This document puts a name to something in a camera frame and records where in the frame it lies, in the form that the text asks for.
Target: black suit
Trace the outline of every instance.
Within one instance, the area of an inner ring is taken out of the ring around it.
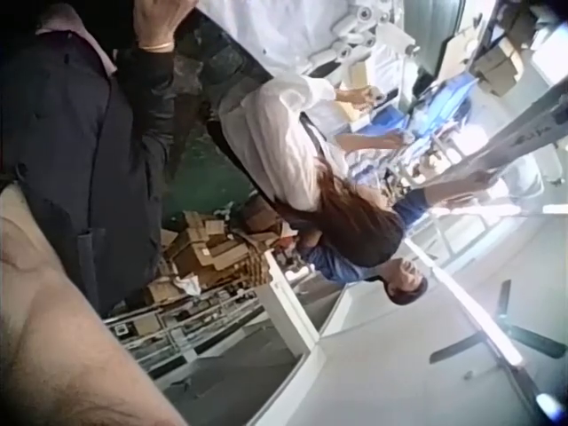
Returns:
[[[58,32],[2,68],[3,173],[100,312],[155,275],[173,138],[173,53],[117,65],[107,77],[88,43]]]

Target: white shirt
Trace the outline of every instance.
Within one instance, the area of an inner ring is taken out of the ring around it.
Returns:
[[[318,207],[318,150],[300,113],[333,99],[335,90],[327,80],[285,75],[250,92],[236,107],[230,106],[230,97],[222,102],[219,118],[229,146],[271,199],[301,211]],[[334,173],[345,178],[345,152],[314,133]]]

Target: window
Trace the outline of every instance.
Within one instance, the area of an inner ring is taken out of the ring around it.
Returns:
[[[560,83],[568,75],[568,24],[560,25],[533,54],[532,63],[548,84]]]

